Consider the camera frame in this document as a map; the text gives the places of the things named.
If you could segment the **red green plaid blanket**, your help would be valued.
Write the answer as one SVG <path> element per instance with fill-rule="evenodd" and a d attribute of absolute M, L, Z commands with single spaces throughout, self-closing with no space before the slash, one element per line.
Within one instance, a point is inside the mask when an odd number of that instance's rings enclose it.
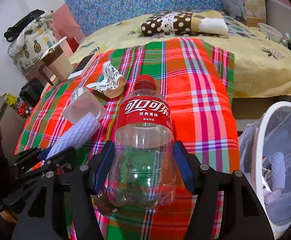
<path fill-rule="evenodd" d="M 232 173 L 239 169 L 237 128 L 231 111 L 234 55 L 195 38 L 108 51 L 96 57 L 81 79 L 54 81 L 26 119 L 14 153 L 53 145 L 71 127 L 62 112 L 73 91 L 102 81 L 102 66 L 109 60 L 127 84 L 116 99 L 95 94 L 108 115 L 98 132 L 78 150 L 76 166 L 98 154 L 105 141 L 114 138 L 119 104 L 133 90 L 135 79 L 147 74 L 170 105 L 175 139 L 216 171 Z M 105 239 L 183 239 L 195 200 L 177 172 L 176 197 L 171 205 L 154 210 L 126 206 L 110 217 L 95 211 Z"/>

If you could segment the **cola bottle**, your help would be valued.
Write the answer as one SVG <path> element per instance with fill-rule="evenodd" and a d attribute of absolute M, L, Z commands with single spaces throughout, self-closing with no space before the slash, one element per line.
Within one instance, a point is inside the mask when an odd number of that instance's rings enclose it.
<path fill-rule="evenodd" d="M 120 104 L 115 158 L 108 176 L 115 206 L 153 209 L 175 198 L 174 134 L 167 100 L 150 75 L 140 75 Z"/>

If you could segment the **yellow bed sheet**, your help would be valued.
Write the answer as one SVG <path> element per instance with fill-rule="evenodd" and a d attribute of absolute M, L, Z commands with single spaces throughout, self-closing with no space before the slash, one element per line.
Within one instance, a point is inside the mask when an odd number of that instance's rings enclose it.
<path fill-rule="evenodd" d="M 175 35 L 144 37 L 139 28 L 149 15 L 135 17 L 103 27 L 87 36 L 70 57 L 79 63 L 89 54 L 145 45 L 175 38 Z M 247 27 L 229 16 L 224 17 L 228 36 L 198 35 L 212 46 L 234 55 L 234 96 L 236 98 L 269 98 L 291 96 L 291 51 L 269 40 L 257 27 Z"/>

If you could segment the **brown polka dot pillow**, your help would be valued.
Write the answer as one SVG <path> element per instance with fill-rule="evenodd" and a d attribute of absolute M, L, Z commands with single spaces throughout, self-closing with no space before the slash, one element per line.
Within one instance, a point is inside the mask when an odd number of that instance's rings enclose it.
<path fill-rule="evenodd" d="M 228 27 L 222 14 L 215 10 L 160 12 L 145 20 L 139 30 L 144 36 L 157 34 L 192 35 L 196 33 L 228 34 Z"/>

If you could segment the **white smartphone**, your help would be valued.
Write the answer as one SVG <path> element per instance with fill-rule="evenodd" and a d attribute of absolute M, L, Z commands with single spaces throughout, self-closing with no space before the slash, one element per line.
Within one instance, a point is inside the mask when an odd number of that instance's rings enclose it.
<path fill-rule="evenodd" d="M 96 58 L 95 54 L 88 55 L 84 57 L 81 62 L 74 68 L 73 72 L 67 78 L 67 81 L 73 81 L 81 79 L 88 69 L 91 67 L 92 63 Z"/>

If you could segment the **clear plastic cup red rim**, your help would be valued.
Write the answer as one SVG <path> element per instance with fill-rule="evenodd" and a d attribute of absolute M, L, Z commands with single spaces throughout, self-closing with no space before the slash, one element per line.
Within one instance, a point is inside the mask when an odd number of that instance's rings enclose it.
<path fill-rule="evenodd" d="M 263 189 L 263 198 L 266 205 L 273 204 L 280 199 L 282 195 L 282 189 L 276 189 L 274 191 Z"/>

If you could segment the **brown snack wrapper right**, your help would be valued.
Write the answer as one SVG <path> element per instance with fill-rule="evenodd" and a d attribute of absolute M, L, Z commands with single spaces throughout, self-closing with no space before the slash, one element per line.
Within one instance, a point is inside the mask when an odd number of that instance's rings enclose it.
<path fill-rule="evenodd" d="M 117 207 L 108 200 L 102 190 L 94 196 L 94 203 L 97 206 L 99 213 L 103 216 L 108 217 L 118 212 Z"/>

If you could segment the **printed bedding package box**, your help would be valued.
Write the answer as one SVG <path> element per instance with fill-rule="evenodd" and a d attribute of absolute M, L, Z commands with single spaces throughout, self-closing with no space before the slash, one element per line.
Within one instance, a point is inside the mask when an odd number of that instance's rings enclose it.
<path fill-rule="evenodd" d="M 248 27 L 266 23 L 265 0 L 222 0 L 225 14 Z"/>

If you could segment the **small green jar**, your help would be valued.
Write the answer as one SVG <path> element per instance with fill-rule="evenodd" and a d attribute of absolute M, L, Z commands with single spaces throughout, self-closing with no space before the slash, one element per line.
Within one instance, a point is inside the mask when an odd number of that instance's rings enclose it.
<path fill-rule="evenodd" d="M 288 33 L 285 33 L 283 36 L 282 36 L 282 39 L 281 39 L 281 44 L 285 47 L 288 47 L 289 46 L 289 43 L 290 43 L 290 35 Z"/>

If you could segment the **clear square plastic container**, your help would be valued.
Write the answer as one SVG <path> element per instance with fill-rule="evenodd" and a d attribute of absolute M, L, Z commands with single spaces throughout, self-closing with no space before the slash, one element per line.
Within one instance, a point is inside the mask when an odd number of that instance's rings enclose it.
<path fill-rule="evenodd" d="M 86 87 L 77 88 L 71 95 L 70 104 L 62 112 L 62 116 L 75 124 L 88 113 L 101 121 L 108 111 L 101 105 L 92 92 Z"/>

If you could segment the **clear plastic bowl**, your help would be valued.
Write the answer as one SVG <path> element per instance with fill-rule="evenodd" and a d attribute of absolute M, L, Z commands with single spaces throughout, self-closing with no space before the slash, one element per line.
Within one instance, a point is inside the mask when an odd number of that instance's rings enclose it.
<path fill-rule="evenodd" d="M 281 42 L 283 34 L 280 31 L 265 23 L 259 22 L 257 26 L 259 27 L 259 31 L 263 33 L 267 38 L 277 43 Z"/>

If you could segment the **black box on floor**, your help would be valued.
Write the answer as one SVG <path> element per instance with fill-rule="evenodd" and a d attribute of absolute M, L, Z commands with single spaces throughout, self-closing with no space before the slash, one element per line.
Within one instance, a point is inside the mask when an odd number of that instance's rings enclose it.
<path fill-rule="evenodd" d="M 21 88 L 19 98 L 31 107 L 35 107 L 40 101 L 43 90 L 43 84 L 37 78 L 33 78 Z"/>

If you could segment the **pineapple print fabric bundle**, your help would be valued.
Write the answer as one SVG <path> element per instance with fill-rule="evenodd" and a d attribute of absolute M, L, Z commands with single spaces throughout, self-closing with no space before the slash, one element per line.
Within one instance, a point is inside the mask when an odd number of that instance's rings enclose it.
<path fill-rule="evenodd" d="M 52 28 L 53 20 L 52 12 L 44 12 L 9 43 L 7 53 L 21 72 L 27 72 L 45 51 L 58 42 Z"/>

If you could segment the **black bag on bundle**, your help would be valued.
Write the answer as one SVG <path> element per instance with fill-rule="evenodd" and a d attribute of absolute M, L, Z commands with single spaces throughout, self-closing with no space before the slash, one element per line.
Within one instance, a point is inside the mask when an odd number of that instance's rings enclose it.
<path fill-rule="evenodd" d="M 6 41 L 9 43 L 13 42 L 16 38 L 18 38 L 19 34 L 29 23 L 41 16 L 43 13 L 44 11 L 36 9 L 23 17 L 14 26 L 9 27 L 3 35 Z"/>

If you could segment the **clear trash bin liner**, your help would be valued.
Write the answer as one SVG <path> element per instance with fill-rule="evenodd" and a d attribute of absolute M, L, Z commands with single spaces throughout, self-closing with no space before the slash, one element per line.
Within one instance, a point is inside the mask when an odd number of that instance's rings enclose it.
<path fill-rule="evenodd" d="M 265 204 L 270 221 L 277 226 L 291 222 L 290 111 L 275 111 L 266 125 L 261 154 L 261 183 L 262 192 L 263 189 L 282 189 L 278 201 Z"/>

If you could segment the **crumpled paper wrapper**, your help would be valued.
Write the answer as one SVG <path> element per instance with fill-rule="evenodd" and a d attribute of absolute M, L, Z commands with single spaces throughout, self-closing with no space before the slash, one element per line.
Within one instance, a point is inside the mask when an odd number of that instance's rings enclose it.
<path fill-rule="evenodd" d="M 101 82 L 89 83 L 86 88 L 96 90 L 107 98 L 113 99 L 120 96 L 127 84 L 126 78 L 107 61 L 103 64 L 103 80 Z"/>

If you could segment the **white round trash bin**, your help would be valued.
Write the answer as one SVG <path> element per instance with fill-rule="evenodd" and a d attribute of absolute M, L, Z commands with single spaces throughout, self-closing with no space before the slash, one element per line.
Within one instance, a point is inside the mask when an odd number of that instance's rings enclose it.
<path fill-rule="evenodd" d="M 266 212 L 261 183 L 261 154 L 266 125 L 275 111 L 290 111 L 291 102 L 274 103 L 252 124 L 247 124 L 239 136 L 240 167 L 254 189 L 269 221 L 274 239 L 291 239 L 291 222 L 282 226 L 273 224 Z"/>

